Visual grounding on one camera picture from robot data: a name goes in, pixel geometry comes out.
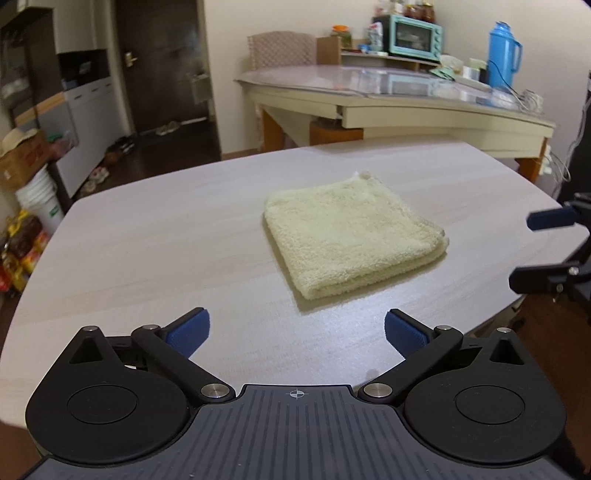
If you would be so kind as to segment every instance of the crosshair marking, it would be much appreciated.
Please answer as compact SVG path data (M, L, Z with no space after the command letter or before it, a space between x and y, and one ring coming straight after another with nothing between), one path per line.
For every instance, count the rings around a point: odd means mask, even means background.
M302 390L292 390L291 392L286 393L286 395L289 395L290 397L293 397L297 400L298 398L307 395L307 393L302 392Z

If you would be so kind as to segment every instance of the black circular disc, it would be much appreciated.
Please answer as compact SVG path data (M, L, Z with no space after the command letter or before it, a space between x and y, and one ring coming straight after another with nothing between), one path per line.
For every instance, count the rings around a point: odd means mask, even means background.
M84 423L101 425L123 420L138 404L138 397L117 385L96 385L76 392L68 402L74 418Z
M84 465L127 462L166 445L186 425L187 399L170 380L95 363L96 375L91 364L79 372L74 365L31 397L27 426L41 450Z
M462 390L456 408L470 420L485 425L499 425L515 420L525 408L521 397L503 387L479 385Z
M508 364L427 378L408 394L404 415L415 434L436 451L487 465L521 463L545 454L566 422L549 382Z

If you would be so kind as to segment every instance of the folded towel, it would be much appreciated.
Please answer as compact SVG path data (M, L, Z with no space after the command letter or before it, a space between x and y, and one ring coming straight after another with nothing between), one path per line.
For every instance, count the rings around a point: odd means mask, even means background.
M305 299L338 295L427 265L449 244L368 173L272 194L265 220Z

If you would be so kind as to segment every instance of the door handle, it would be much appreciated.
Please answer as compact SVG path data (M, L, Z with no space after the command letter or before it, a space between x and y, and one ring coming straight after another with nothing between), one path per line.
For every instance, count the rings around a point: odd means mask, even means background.
M138 60L137 57L134 57L134 54L130 51L125 52L125 66L127 68L131 68L134 66L134 63Z

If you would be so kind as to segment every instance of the floor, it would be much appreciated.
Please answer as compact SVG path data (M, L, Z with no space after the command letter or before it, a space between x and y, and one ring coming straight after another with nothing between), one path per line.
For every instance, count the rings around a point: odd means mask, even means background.
M17 300L0 309L0 350ZM591 326L577 305L566 299L529 296L519 337L560 393L568 414L567 434L581 461L591 466ZM0 479L15 480L38 459L27 431L0 423Z
M221 160L215 124L210 122L185 125L163 137L152 132L139 137L136 146L108 167L110 176L99 185L99 192Z

